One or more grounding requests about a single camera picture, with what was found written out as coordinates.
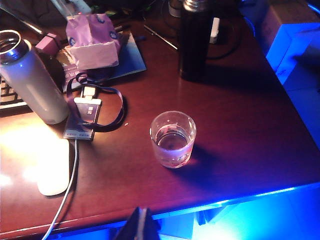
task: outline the drinking glass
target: drinking glass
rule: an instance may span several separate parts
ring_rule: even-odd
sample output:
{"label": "drinking glass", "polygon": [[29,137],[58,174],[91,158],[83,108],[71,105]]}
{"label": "drinking glass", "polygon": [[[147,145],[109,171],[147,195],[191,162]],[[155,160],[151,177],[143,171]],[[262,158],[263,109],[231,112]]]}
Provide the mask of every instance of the drinking glass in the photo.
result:
{"label": "drinking glass", "polygon": [[155,158],[166,168],[187,164],[196,138],[196,124],[187,114],[166,111],[158,115],[149,130]]}

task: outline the keyboard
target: keyboard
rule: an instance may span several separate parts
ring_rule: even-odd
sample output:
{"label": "keyboard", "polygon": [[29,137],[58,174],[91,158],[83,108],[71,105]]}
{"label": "keyboard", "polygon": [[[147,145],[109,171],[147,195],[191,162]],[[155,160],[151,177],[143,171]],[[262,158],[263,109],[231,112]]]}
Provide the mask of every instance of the keyboard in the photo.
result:
{"label": "keyboard", "polygon": [[27,105],[26,102],[10,87],[6,81],[0,76],[1,93],[0,93],[0,109],[9,109]]}

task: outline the black thermos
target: black thermos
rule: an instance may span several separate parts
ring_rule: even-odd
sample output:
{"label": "black thermos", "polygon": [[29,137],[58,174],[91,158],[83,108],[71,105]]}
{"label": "black thermos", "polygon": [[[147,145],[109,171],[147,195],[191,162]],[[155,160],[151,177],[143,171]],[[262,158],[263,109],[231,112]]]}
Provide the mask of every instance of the black thermos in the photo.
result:
{"label": "black thermos", "polygon": [[179,74],[198,81],[205,72],[214,15],[210,0],[184,0],[179,32]]}

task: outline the id card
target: id card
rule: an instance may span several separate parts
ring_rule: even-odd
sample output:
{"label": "id card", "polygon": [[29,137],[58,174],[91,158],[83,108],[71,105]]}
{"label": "id card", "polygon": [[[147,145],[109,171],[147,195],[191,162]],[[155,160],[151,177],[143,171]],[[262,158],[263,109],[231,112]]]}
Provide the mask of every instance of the id card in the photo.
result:
{"label": "id card", "polygon": [[[74,102],[79,110],[80,117],[88,123],[96,123],[98,120],[101,100],[75,97]],[[72,114],[69,115],[63,133],[64,139],[93,140],[95,132],[82,124],[78,124]]]}

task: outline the cable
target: cable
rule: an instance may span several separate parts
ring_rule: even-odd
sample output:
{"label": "cable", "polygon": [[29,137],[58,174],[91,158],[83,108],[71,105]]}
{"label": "cable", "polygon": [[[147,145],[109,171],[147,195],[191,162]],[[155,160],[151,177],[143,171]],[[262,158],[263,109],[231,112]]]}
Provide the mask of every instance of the cable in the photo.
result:
{"label": "cable", "polygon": [[255,25],[253,24],[253,22],[249,18],[247,18],[246,16],[243,16],[243,18],[246,21],[246,23],[251,27],[253,36],[256,37],[256,28],[255,28]]}
{"label": "cable", "polygon": [[58,218],[58,216],[59,216],[59,214],[60,214],[60,212],[61,212],[61,210],[62,210],[62,208],[63,208],[63,206],[65,204],[65,202],[66,202],[67,196],[68,196],[68,194],[70,192],[70,189],[71,189],[71,186],[72,186],[72,184],[74,182],[74,177],[75,177],[76,168],[77,168],[77,164],[78,164],[78,155],[79,155],[79,148],[78,148],[78,140],[77,139],[74,141],[74,151],[75,151],[74,163],[73,163],[73,169],[72,169],[72,174],[71,174],[69,185],[68,185],[68,187],[67,187],[67,189],[65,191],[65,194],[64,194],[64,197],[63,197],[62,202],[60,204],[60,207],[59,207],[58,211],[56,212],[56,214],[55,214],[55,216],[54,216],[54,218],[53,218],[53,220],[52,220],[52,222],[51,222],[51,224],[49,226],[49,229],[46,231],[45,235],[42,237],[41,240],[47,239],[47,237],[50,235],[51,231],[53,230],[54,225],[56,223],[56,220],[57,220],[57,218]]}
{"label": "cable", "polygon": [[311,5],[310,3],[308,3],[308,7],[311,8],[312,11],[314,11],[318,16],[320,16],[320,10],[319,8],[317,8],[314,5]]}
{"label": "cable", "polygon": [[[216,4],[215,6],[220,11],[222,16],[227,17],[227,14],[225,13],[225,11],[223,11],[223,9],[218,4]],[[225,20],[227,20],[227,22],[229,22],[230,25],[231,25],[231,29],[232,29],[232,32],[233,32],[234,43],[233,43],[232,47],[228,51],[226,51],[225,53],[223,53],[221,55],[218,55],[218,56],[207,56],[206,58],[209,59],[209,60],[218,60],[218,59],[222,59],[222,58],[230,55],[231,53],[233,53],[239,47],[239,45],[241,43],[241,39],[242,39],[241,31],[239,32],[239,34],[237,36],[237,32],[236,32],[235,26],[232,23],[232,21],[227,19],[227,18],[225,18]]]}

